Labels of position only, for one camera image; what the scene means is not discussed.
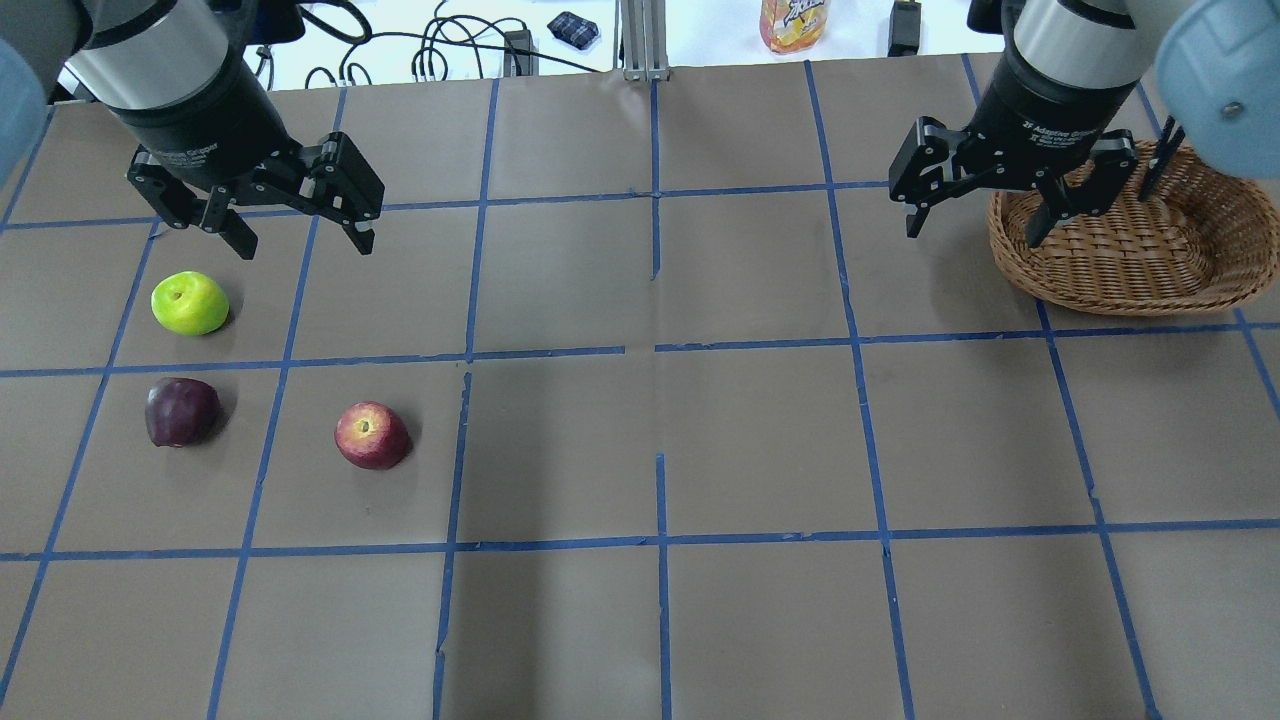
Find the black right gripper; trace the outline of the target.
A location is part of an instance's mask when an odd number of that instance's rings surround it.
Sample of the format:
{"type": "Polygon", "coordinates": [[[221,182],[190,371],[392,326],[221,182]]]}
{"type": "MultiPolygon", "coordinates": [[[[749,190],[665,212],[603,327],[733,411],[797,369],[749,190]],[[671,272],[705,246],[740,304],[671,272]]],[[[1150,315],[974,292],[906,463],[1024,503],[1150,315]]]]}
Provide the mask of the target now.
{"type": "Polygon", "coordinates": [[[952,197],[964,176],[984,172],[991,188],[1034,188],[1041,195],[1025,229],[1030,249],[1061,222],[1103,215],[1137,168],[1133,138],[1098,138],[1128,96],[1128,85],[1061,83],[1007,46],[964,131],[919,117],[890,163],[890,199],[904,209],[906,237],[920,234],[931,209],[952,197]],[[1088,156],[1089,174],[1069,184],[1062,176],[1088,156]]]}

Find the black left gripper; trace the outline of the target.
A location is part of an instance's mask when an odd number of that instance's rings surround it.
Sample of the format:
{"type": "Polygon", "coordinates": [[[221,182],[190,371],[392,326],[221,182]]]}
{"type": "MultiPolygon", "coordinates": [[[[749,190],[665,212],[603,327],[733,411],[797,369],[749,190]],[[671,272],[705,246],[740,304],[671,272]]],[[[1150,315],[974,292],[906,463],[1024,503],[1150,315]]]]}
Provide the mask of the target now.
{"type": "Polygon", "coordinates": [[[362,255],[372,254],[372,228],[385,184],[344,132],[311,146],[287,132],[242,54],[229,49],[198,91],[164,108],[111,113],[140,142],[125,178],[173,229],[219,236],[241,259],[256,255],[259,237],[233,209],[237,179],[265,170],[275,204],[339,225],[362,255]],[[206,199],[192,187],[209,191],[206,199]]]}

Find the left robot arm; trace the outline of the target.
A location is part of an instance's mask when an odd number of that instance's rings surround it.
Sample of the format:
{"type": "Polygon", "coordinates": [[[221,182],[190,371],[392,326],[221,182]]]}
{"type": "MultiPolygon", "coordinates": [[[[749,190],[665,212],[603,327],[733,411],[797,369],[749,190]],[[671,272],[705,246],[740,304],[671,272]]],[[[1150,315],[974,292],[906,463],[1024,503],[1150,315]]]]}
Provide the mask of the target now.
{"type": "Polygon", "coordinates": [[[372,251],[385,186],[353,140],[296,141],[206,1],[5,1],[3,173],[31,152],[69,70],[137,140],[125,173],[169,227],[198,227],[239,258],[259,238],[238,208],[282,205],[372,251]]]}

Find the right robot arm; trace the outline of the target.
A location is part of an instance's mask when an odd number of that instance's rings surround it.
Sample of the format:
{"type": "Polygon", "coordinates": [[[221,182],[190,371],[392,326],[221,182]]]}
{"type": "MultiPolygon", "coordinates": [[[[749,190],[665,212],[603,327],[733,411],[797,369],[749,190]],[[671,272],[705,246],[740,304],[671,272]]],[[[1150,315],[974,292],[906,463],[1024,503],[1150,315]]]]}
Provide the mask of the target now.
{"type": "Polygon", "coordinates": [[[891,163],[909,237],[936,205],[974,190],[1036,191],[1032,247],[1105,214],[1140,164],[1111,122],[1147,73],[1172,123],[1142,192],[1183,140],[1226,176],[1277,177],[1275,1],[973,1],[966,24],[1001,36],[1004,53],[964,128],[920,117],[891,163]]]}

